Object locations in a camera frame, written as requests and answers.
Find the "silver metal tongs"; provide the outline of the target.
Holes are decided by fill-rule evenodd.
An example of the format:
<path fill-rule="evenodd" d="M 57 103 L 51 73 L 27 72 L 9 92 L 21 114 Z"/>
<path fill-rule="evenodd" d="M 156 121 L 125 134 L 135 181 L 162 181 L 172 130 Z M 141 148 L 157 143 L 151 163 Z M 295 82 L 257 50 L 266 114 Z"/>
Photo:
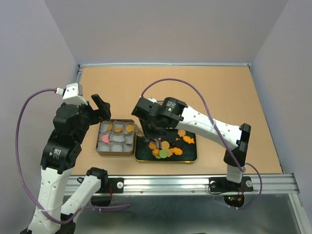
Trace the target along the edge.
<path fill-rule="evenodd" d="M 157 139 L 148 138 L 147 136 L 145 136 L 143 130 L 140 127 L 138 127 L 138 125 L 135 125 L 135 132 L 138 137 L 143 137 L 146 142 L 153 143 L 158 148 L 161 148 L 161 140 L 158 138 Z"/>

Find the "plain round orange cookie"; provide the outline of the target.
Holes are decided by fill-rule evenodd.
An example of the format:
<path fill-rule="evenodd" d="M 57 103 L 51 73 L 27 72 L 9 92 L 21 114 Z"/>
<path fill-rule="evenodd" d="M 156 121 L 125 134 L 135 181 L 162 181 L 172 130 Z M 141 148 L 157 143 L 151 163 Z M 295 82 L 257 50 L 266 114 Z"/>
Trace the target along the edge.
<path fill-rule="evenodd" d="M 107 131 L 112 131 L 113 130 L 113 124 L 109 124 L 107 126 Z"/>

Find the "dotted round yellow cookie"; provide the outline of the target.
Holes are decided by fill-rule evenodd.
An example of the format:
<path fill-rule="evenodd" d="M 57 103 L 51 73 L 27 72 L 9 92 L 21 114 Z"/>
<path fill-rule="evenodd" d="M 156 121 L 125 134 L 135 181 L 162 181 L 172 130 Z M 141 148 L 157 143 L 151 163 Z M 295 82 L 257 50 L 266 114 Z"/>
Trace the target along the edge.
<path fill-rule="evenodd" d="M 126 126 L 126 131 L 127 131 L 128 133 L 133 132 L 134 129 L 135 129 L 135 127 L 134 127 L 134 125 L 132 125 L 132 124 L 129 124 L 129 125 Z"/>

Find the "pink round cookie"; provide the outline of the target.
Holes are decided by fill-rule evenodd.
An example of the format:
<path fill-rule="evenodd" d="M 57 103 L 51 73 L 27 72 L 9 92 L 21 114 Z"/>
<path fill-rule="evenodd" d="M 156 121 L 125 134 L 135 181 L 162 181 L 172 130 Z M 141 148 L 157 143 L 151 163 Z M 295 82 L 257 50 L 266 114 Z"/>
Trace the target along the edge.
<path fill-rule="evenodd" d="M 102 137 L 101 141 L 104 142 L 104 143 L 110 143 L 109 135 L 104 135 Z"/>

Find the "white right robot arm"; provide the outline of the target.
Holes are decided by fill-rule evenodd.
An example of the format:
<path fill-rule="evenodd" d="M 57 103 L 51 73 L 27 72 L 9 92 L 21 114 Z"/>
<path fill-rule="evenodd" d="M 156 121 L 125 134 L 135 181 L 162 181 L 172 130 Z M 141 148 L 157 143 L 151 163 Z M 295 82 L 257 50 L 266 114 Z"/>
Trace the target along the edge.
<path fill-rule="evenodd" d="M 218 121 L 173 97 L 165 98 L 162 103 L 154 98 L 141 97 L 132 115 L 139 119 L 148 141 L 156 141 L 166 136 L 170 129 L 175 129 L 191 132 L 223 146 L 227 165 L 224 184 L 229 190 L 241 186 L 251 133 L 249 124 L 236 126 Z"/>

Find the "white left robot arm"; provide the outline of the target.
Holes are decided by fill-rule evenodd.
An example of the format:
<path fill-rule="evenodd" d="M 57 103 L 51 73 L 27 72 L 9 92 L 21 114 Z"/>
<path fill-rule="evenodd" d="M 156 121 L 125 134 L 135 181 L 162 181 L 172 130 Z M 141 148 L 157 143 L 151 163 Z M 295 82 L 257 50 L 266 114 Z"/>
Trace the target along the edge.
<path fill-rule="evenodd" d="M 91 125 L 111 117 L 110 104 L 99 95 L 91 96 L 98 109 L 87 102 L 75 105 L 64 102 L 53 119 L 54 129 L 41 157 L 41 182 L 35 212 L 24 234 L 73 233 L 76 220 L 95 192 L 108 188 L 108 172 L 90 168 L 74 194 L 63 202 L 67 181 L 81 152 L 81 144 Z"/>

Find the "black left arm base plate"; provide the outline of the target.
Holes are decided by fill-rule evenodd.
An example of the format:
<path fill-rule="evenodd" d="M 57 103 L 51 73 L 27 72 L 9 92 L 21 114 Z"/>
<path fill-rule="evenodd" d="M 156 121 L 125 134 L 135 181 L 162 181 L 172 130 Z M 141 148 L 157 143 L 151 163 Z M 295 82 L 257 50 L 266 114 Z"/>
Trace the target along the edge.
<path fill-rule="evenodd" d="M 109 177 L 101 184 L 100 189 L 97 191 L 99 194 L 121 194 L 124 190 L 124 178 L 122 177 Z"/>

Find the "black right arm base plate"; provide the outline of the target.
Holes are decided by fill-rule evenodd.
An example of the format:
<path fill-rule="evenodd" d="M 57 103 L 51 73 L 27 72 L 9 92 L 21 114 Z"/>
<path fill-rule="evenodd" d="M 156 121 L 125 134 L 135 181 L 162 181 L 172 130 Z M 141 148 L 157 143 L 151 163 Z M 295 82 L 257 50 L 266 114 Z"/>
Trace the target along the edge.
<path fill-rule="evenodd" d="M 227 193 L 227 192 L 253 192 L 253 183 L 249 176 L 243 176 L 240 183 L 230 182 L 226 177 L 211 177 L 209 178 L 211 193 Z"/>

